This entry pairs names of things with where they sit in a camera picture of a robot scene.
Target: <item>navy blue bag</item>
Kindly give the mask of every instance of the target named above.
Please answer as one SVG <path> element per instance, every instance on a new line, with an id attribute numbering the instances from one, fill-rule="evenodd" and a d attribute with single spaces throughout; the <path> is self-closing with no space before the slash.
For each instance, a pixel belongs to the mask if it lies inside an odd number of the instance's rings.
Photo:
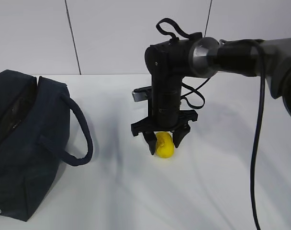
<path id="1" fill-rule="evenodd" d="M 64 149 L 70 109 L 85 135 L 82 159 Z M 88 163 L 93 143 L 87 121 L 64 83 L 6 70 L 0 73 L 0 215 L 27 221 L 55 179 L 60 161 Z"/>

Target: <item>black strap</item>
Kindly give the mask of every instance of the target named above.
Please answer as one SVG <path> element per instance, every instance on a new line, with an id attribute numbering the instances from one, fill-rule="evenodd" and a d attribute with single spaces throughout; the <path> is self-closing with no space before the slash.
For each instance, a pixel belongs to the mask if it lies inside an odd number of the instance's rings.
<path id="1" fill-rule="evenodd" d="M 64 101 L 64 103 L 73 111 L 74 115 L 78 119 L 79 125 L 83 131 L 83 134 L 87 141 L 88 152 L 84 158 L 76 158 L 75 156 L 70 155 L 68 152 L 63 150 L 62 148 L 58 147 L 53 143 L 51 140 L 46 138 L 45 136 L 41 135 L 39 139 L 39 143 L 42 144 L 47 150 L 54 153 L 58 156 L 63 162 L 71 165 L 71 166 L 79 166 L 83 164 L 87 164 L 93 154 L 93 143 L 90 135 L 90 131 L 87 125 L 87 121 L 83 112 L 81 111 L 78 104 L 75 103 L 70 97 L 62 94 L 60 98 Z"/>
<path id="2" fill-rule="evenodd" d="M 175 34 L 173 32 L 167 32 L 165 30 L 163 30 L 161 27 L 160 27 L 160 24 L 162 23 L 168 23 L 169 25 L 171 25 L 176 32 L 178 32 L 179 35 L 181 35 L 182 37 L 185 37 L 185 38 L 189 38 L 190 35 L 185 33 L 180 27 L 179 25 L 173 21 L 172 19 L 170 18 L 164 18 L 162 20 L 160 20 L 157 24 L 156 24 L 156 29 L 162 34 L 162 35 L 169 35 L 172 37 L 172 39 L 177 39 L 177 37 L 175 36 Z"/>
<path id="3" fill-rule="evenodd" d="M 182 86 L 183 86 L 184 88 L 186 88 L 187 90 L 190 90 L 191 92 L 193 92 L 193 93 L 195 93 L 196 95 L 198 95 L 198 96 L 203 100 L 203 104 L 202 104 L 202 105 L 199 105 L 199 106 L 192 105 L 192 104 L 188 101 L 188 99 L 187 99 L 187 97 L 186 97 L 186 95 L 188 95 L 188 94 L 181 96 L 181 97 L 180 97 L 181 100 L 184 99 L 184 100 L 187 102 L 188 106 L 189 106 L 190 108 L 192 108 L 192 109 L 202 109 L 203 106 L 205 105 L 205 97 L 204 97 L 204 96 L 203 96 L 203 95 L 202 95 L 202 94 L 201 94 L 197 89 L 195 89 L 195 88 L 193 88 L 193 87 L 191 87 L 191 86 L 189 86 L 189 85 L 186 85 L 186 84 L 183 83 L 183 82 L 182 82 Z"/>

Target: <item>yellow toy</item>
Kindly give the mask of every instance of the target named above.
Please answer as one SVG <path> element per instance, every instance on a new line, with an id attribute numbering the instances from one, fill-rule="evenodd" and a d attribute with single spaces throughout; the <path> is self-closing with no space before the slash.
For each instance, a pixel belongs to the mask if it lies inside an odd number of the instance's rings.
<path id="1" fill-rule="evenodd" d="M 156 155 L 161 158 L 169 158 L 174 154 L 174 144 L 168 132 L 156 133 Z"/>

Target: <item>black cable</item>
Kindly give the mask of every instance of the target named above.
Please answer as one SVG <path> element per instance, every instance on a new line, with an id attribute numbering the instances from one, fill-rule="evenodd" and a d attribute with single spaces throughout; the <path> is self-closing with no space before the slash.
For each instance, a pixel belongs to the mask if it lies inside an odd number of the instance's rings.
<path id="1" fill-rule="evenodd" d="M 80 75 L 82 75 L 82 73 L 81 73 L 81 71 L 80 71 L 79 60 L 78 60 L 77 47 L 76 47 L 76 45 L 75 45 L 75 40 L 74 40 L 74 36 L 73 36 L 73 30 L 72 30 L 72 25 L 71 25 L 71 20 L 70 20 L 70 15 L 69 15 L 69 10 L 68 10 L 67 0 L 65 0 L 65 5 L 66 5 L 66 11 L 67 11 L 68 23 L 69 23 L 69 27 L 70 27 L 70 31 L 71 31 L 71 37 L 72 37 L 72 41 L 73 41 L 73 47 L 74 47 L 74 51 L 75 51 L 75 57 L 76 57 L 77 62 L 78 62 L 78 72 L 79 72 Z"/>
<path id="2" fill-rule="evenodd" d="M 241 40 L 243 43 L 250 43 L 254 46 L 259 54 L 259 63 L 260 63 L 260 92 L 259 92 L 259 106 L 258 106 L 258 115 L 251 157 L 251 166 L 250 166 L 250 195 L 251 195 L 251 205 L 253 211 L 253 218 L 257 230 L 260 230 L 260 225 L 257 218 L 256 211 L 256 202 L 255 202 L 255 165 L 256 165 L 256 156 L 259 143 L 259 136 L 261 130 L 262 117 L 264 113 L 264 102 L 265 102 L 265 79 L 266 79 L 266 65 L 265 65 L 265 52 L 259 43 L 255 40 Z"/>
<path id="3" fill-rule="evenodd" d="M 186 85 L 186 84 L 183 83 L 183 82 L 182 82 L 182 86 L 183 86 L 184 88 L 190 90 L 191 93 L 195 93 L 196 95 L 198 95 L 198 96 L 203 100 L 203 104 L 202 104 L 202 105 L 198 105 L 198 106 L 197 106 L 197 105 L 192 105 L 192 104 L 190 104 L 190 102 L 188 101 L 187 97 L 185 97 L 184 95 L 180 97 L 181 100 L 184 99 L 184 100 L 187 102 L 188 106 L 189 106 L 191 109 L 202 109 L 203 106 L 205 105 L 205 97 L 204 97 L 204 96 L 203 96 L 199 91 L 197 91 L 196 89 L 194 89 L 193 87 L 191 87 L 191 86 L 189 86 L 189 85 Z"/>
<path id="4" fill-rule="evenodd" d="M 187 84 L 185 84 L 185 83 L 182 83 L 182 86 L 184 87 L 184 88 L 186 88 L 186 89 L 188 89 L 188 90 L 190 90 L 190 92 L 188 92 L 188 93 L 186 93 L 186 94 L 184 94 L 184 95 L 182 95 L 181 97 L 180 97 L 180 99 L 181 100 L 185 100 L 186 101 L 186 103 L 187 103 L 187 105 L 191 108 L 191 109 L 202 109 L 203 108 L 203 106 L 205 105 L 205 98 L 204 98 L 204 96 L 198 91 L 200 88 L 202 88 L 208 81 L 210 80 L 210 78 L 208 78 L 208 79 L 206 79 L 201 85 L 199 85 L 197 88 L 193 88 L 192 86 L 189 86 L 189 85 L 187 85 Z M 190 94 L 192 94 L 192 93 L 195 93 L 195 94 L 197 94 L 202 100 L 203 100 L 203 104 L 202 105 L 199 105 L 199 106 L 196 106 L 196 105 L 192 105 L 190 102 L 189 102 L 189 100 L 188 100 L 188 98 L 187 98 L 187 96 L 188 95 L 190 95 Z"/>
<path id="5" fill-rule="evenodd" d="M 206 33 L 207 33 L 207 27 L 208 27 L 208 22 L 209 22 L 209 16 L 211 14 L 212 3 L 213 3 L 213 0 L 211 0 L 211 3 L 209 5 L 209 10 L 208 10 L 208 15 L 207 15 L 207 21 L 206 21 L 206 27 L 205 27 L 205 32 L 204 32 L 204 37 L 206 37 Z"/>
<path id="6" fill-rule="evenodd" d="M 211 78 L 206 79 L 201 85 L 199 85 L 197 88 L 195 88 L 194 90 L 199 90 L 200 88 L 202 88 Z M 190 91 L 184 95 L 182 95 L 182 97 L 186 97 L 190 94 L 194 93 L 193 91 Z"/>
<path id="7" fill-rule="evenodd" d="M 246 39 L 241 40 L 242 43 L 249 43 L 251 46 L 255 47 L 258 55 L 259 55 L 259 66 L 260 66 L 260 89 L 259 89 L 259 105 L 258 105 L 258 115 L 257 115 L 257 122 L 256 122 L 256 129 L 255 129 L 255 135 L 254 135 L 254 142 L 253 142 L 253 150 L 252 150 L 252 156 L 251 156 L 251 165 L 250 165 L 250 195 L 251 195 L 251 206 L 252 206 L 252 212 L 253 212 L 253 218 L 254 223 L 257 230 L 260 229 L 258 217 L 257 217 L 257 210 L 256 210 L 256 201 L 255 201 L 255 166 L 256 166 L 256 156 L 257 156 L 257 149 L 258 149 L 258 143 L 259 143 L 259 136 L 261 131 L 261 124 L 262 124 L 262 117 L 264 113 L 264 103 L 265 103 L 265 80 L 266 80 L 266 65 L 265 65 L 265 52 L 263 48 L 259 45 L 259 43 L 255 40 Z M 203 82 L 198 88 L 194 89 L 191 86 L 188 86 L 184 83 L 182 83 L 182 86 L 186 89 L 189 89 L 191 92 L 186 93 L 181 96 L 181 99 L 185 99 L 187 104 L 191 107 L 197 107 L 202 108 L 205 104 L 205 98 L 203 95 L 198 92 L 198 89 L 200 89 L 202 86 L 204 86 L 210 78 L 208 78 L 205 82 Z M 191 106 L 186 96 L 196 93 L 203 99 L 203 105 L 202 106 Z"/>

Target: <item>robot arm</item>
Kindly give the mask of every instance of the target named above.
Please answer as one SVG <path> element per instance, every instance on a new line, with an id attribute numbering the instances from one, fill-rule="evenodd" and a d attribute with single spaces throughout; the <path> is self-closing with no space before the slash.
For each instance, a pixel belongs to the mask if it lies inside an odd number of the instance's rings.
<path id="1" fill-rule="evenodd" d="M 213 40 L 202 38 L 190 53 L 190 66 L 196 77 L 211 77 L 216 71 L 260 75 L 259 54 L 250 44 L 242 41 L 221 42 L 219 47 L 215 47 Z M 264 51 L 266 80 L 271 96 L 274 99 L 282 96 L 291 115 L 291 38 L 256 41 Z"/>
<path id="2" fill-rule="evenodd" d="M 166 32 L 161 23 L 169 23 L 185 39 Z M 143 133 L 152 154 L 155 152 L 155 131 L 171 131 L 177 148 L 190 131 L 188 121 L 196 121 L 194 110 L 180 110 L 184 77 L 210 78 L 218 71 L 249 77 L 259 76 L 259 53 L 251 43 L 220 41 L 202 37 L 202 33 L 186 34 L 171 19 L 163 19 L 157 29 L 171 39 L 151 45 L 145 52 L 145 63 L 152 75 L 152 85 L 135 89 L 135 101 L 148 100 L 148 117 L 132 124 L 132 133 Z M 283 97 L 291 115 L 291 38 L 255 40 L 264 51 L 266 78 L 273 98 Z"/>

